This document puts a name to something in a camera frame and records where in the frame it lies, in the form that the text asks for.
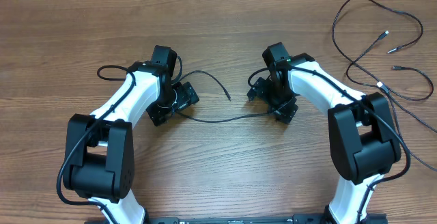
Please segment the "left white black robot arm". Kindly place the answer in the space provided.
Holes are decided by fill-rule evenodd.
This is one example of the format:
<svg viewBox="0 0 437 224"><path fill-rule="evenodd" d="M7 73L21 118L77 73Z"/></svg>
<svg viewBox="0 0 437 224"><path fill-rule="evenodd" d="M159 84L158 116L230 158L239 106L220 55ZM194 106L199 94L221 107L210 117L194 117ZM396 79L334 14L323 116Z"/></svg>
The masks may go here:
<svg viewBox="0 0 437 224"><path fill-rule="evenodd" d="M122 86L89 115L73 115L67 127L65 158L56 191L71 206L97 206L106 223L149 223L132 184L133 129L144 113L155 126L198 102L190 83L173 80L178 54L155 46L149 61L125 68Z"/></svg>

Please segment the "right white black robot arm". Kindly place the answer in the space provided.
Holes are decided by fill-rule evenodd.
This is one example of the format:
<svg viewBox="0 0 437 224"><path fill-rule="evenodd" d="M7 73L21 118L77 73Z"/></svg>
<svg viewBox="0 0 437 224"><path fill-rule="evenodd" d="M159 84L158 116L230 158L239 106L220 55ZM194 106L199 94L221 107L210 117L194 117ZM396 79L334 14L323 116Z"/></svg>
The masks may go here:
<svg viewBox="0 0 437 224"><path fill-rule="evenodd" d="M291 56L282 43L262 53L270 76L252 84L249 100L260 98L268 113L288 124L306 98L328 119L330 157L339 173L335 196L321 214L294 214L290 223L387 223L367 213L377 184L401 158L401 138L386 98L366 95L340 83L306 53Z"/></svg>

